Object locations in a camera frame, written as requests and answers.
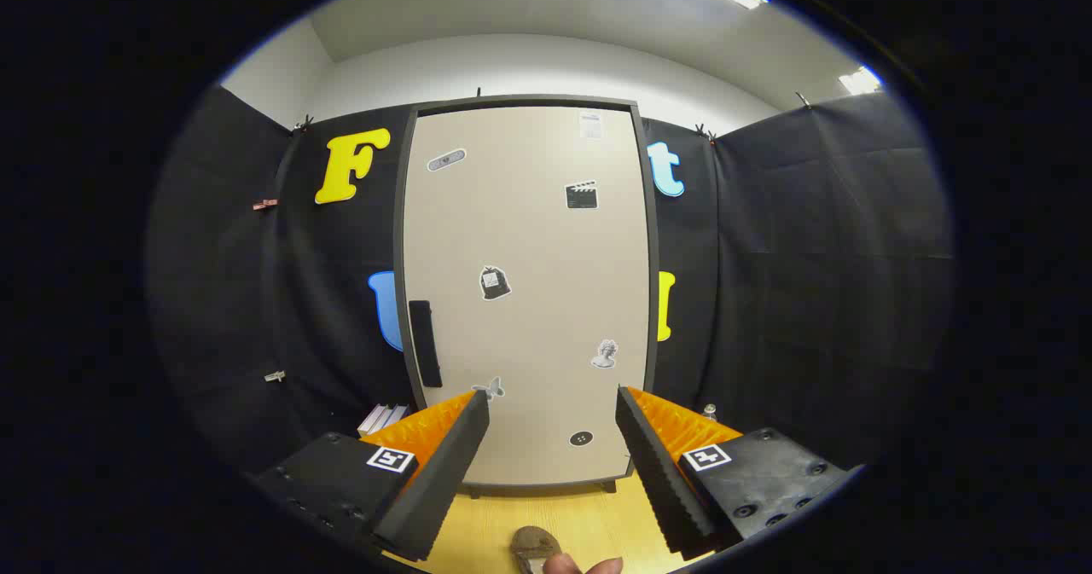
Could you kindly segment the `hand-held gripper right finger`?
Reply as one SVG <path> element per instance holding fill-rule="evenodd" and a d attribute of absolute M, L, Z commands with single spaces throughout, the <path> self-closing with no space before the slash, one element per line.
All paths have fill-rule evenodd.
<path fill-rule="evenodd" d="M 615 420 L 668 550 L 687 560 L 759 542 L 862 473 L 772 427 L 741 433 L 640 388 L 618 388 Z"/>

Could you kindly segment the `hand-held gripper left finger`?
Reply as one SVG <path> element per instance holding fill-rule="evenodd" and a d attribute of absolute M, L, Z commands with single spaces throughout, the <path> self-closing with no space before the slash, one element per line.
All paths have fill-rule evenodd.
<path fill-rule="evenodd" d="M 486 392 L 473 388 L 371 435 L 328 432 L 256 485 L 346 549 L 425 561 L 488 426 Z"/>

